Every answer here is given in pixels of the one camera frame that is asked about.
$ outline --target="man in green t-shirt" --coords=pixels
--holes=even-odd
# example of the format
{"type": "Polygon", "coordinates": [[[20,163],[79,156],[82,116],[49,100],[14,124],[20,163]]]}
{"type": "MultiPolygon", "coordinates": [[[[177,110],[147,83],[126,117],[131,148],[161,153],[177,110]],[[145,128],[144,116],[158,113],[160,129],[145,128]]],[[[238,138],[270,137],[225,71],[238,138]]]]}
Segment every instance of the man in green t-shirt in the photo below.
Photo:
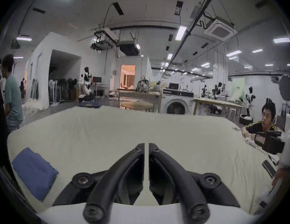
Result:
{"type": "Polygon", "coordinates": [[[13,63],[12,54],[6,55],[2,61],[2,74],[7,80],[5,85],[5,116],[9,133],[16,130],[23,121],[20,89],[11,74],[13,63]]]}

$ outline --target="black hair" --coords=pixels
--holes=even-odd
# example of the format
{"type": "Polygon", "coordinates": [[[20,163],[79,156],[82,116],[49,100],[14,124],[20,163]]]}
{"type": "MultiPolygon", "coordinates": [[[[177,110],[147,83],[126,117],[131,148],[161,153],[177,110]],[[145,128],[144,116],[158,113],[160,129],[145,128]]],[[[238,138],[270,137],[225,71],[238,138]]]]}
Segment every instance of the black hair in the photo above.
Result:
{"type": "Polygon", "coordinates": [[[261,112],[263,113],[263,110],[266,109],[266,110],[269,110],[271,112],[271,115],[272,115],[272,120],[274,119],[274,117],[276,116],[276,107],[275,107],[275,103],[273,102],[268,102],[266,103],[263,107],[262,107],[262,110],[261,112]]]}
{"type": "Polygon", "coordinates": [[[12,71],[12,66],[14,63],[13,55],[8,54],[2,60],[2,67],[6,67],[9,72],[12,71]]]}

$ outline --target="washing machine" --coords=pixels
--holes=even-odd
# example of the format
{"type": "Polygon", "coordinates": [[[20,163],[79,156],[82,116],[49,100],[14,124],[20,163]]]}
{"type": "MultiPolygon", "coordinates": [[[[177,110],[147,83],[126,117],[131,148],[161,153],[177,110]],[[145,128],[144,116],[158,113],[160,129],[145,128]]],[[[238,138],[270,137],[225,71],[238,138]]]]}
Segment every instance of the washing machine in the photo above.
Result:
{"type": "Polygon", "coordinates": [[[173,89],[163,89],[161,113],[193,114],[194,93],[173,89]]]}

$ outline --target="washing machine door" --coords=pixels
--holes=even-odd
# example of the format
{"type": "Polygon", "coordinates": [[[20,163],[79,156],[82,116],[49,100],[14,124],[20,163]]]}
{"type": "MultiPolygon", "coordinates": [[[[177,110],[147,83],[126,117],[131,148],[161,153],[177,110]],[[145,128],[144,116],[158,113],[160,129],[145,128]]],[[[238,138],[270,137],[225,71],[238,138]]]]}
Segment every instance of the washing machine door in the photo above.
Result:
{"type": "Polygon", "coordinates": [[[172,99],[165,105],[165,113],[167,114],[187,114],[189,108],[185,101],[181,99],[172,99]]]}

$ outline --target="bag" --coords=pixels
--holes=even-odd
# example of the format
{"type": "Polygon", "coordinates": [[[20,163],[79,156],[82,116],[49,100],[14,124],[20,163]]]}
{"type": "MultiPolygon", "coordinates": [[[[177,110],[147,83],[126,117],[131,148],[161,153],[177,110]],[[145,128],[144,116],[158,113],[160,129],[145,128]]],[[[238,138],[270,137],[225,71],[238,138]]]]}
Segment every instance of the bag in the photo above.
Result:
{"type": "Polygon", "coordinates": [[[145,76],[141,77],[141,80],[137,84],[136,91],[138,91],[138,92],[148,92],[149,91],[149,80],[146,80],[145,76]]]}

